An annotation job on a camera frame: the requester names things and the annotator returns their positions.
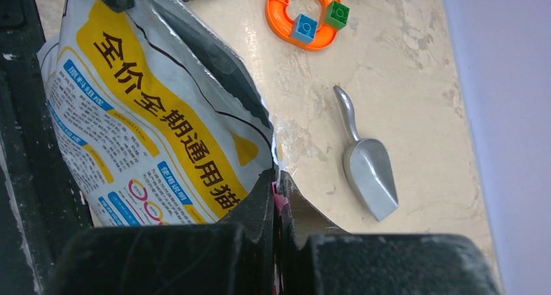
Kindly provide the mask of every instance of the blue label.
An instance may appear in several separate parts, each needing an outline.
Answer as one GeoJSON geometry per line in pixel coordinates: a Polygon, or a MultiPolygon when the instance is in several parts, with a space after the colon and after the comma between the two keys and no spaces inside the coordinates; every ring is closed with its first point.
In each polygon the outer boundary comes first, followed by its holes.
{"type": "Polygon", "coordinates": [[[115,214],[115,212],[111,209],[111,206],[107,204],[103,196],[99,197],[99,202],[103,205],[103,208],[111,215],[111,218],[113,218],[117,225],[123,225],[119,219],[119,216],[117,216],[117,214],[115,214]]]}
{"type": "Polygon", "coordinates": [[[170,190],[176,194],[176,197],[180,200],[180,202],[183,205],[191,205],[191,200],[188,198],[186,192],[184,192],[184,189],[182,189],[182,186],[176,181],[176,177],[172,175],[172,171],[168,167],[166,162],[160,162],[157,167],[160,170],[160,173],[168,186],[170,187],[170,190]]]}
{"type": "Polygon", "coordinates": [[[87,145],[88,143],[86,141],[84,141],[81,137],[73,134],[72,131],[70,131],[67,126],[65,126],[65,124],[63,124],[63,122],[59,119],[59,116],[57,116],[57,114],[55,114],[55,111],[53,110],[53,107],[50,103],[50,100],[47,101],[47,105],[48,105],[48,109],[50,110],[50,114],[52,115],[52,118],[53,120],[55,121],[55,123],[59,126],[59,128],[61,128],[61,131],[63,133],[65,133],[65,135],[69,136],[69,138],[71,138],[71,140],[73,140],[76,144],[78,144],[79,146],[83,147],[85,145],[87,145]]]}
{"type": "Polygon", "coordinates": [[[85,95],[90,98],[96,105],[99,105],[103,110],[109,111],[113,107],[109,105],[105,100],[97,94],[97,92],[88,84],[88,81],[83,77],[79,69],[75,66],[71,59],[67,60],[63,65],[63,68],[67,74],[77,83],[77,86],[84,92],[85,95]]]}
{"type": "Polygon", "coordinates": [[[128,206],[122,201],[121,198],[119,198],[119,195],[115,192],[111,192],[107,194],[107,197],[109,200],[111,200],[111,203],[113,203],[113,206],[119,211],[122,215],[122,218],[126,220],[126,222],[129,225],[140,225],[136,217],[132,214],[128,206]]]}

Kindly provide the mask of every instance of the scoop handle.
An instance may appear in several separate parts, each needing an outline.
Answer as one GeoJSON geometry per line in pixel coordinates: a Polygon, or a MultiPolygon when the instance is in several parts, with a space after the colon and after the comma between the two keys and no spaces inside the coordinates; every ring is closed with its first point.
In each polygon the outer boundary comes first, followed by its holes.
{"type": "Polygon", "coordinates": [[[344,120],[344,126],[348,131],[348,135],[354,140],[354,142],[360,141],[360,135],[358,134],[358,129],[356,128],[356,117],[354,113],[354,105],[352,100],[348,97],[348,94],[344,90],[335,85],[333,91],[339,102],[340,112],[342,113],[342,119],[344,120]]]}

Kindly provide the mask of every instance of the silver scoop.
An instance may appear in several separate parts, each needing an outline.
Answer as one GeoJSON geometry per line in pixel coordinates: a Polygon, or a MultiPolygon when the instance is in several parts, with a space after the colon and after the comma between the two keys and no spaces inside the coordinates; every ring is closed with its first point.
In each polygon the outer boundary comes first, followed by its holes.
{"type": "Polygon", "coordinates": [[[352,190],[380,222],[398,208],[389,154],[379,140],[360,138],[350,97],[339,86],[333,87],[333,91],[339,101],[348,135],[354,141],[342,156],[346,178],[352,190]]]}

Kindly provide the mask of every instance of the beige tabletop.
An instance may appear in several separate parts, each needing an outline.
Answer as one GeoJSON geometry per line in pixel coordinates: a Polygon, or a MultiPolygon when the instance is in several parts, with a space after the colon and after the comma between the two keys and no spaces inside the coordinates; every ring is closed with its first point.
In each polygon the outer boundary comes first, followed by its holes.
{"type": "MultiPolygon", "coordinates": [[[[342,0],[348,26],[307,52],[266,24],[266,0],[195,0],[190,8],[244,59],[272,114],[284,169],[328,218],[355,233],[458,233],[496,268],[476,162],[441,0],[342,0]],[[350,190],[349,144],[332,87],[356,107],[361,136],[389,150],[400,208],[377,223],[350,190]]],[[[64,0],[37,0],[54,35],[64,0]]],[[[292,0],[291,17],[317,17],[292,0]]]]}

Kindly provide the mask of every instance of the orange curved track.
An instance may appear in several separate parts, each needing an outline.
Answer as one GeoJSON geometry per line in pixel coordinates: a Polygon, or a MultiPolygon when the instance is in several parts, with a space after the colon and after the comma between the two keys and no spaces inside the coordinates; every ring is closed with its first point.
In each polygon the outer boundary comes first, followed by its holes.
{"type": "Polygon", "coordinates": [[[310,44],[305,44],[291,37],[294,20],[287,14],[287,7],[290,0],[268,0],[266,2],[266,20],[272,31],[282,40],[289,42],[308,51],[318,51],[331,45],[337,37],[338,30],[325,24],[323,18],[326,15],[326,10],[332,1],[340,0],[318,0],[322,5],[322,15],[319,20],[318,30],[314,41],[310,44]]]}

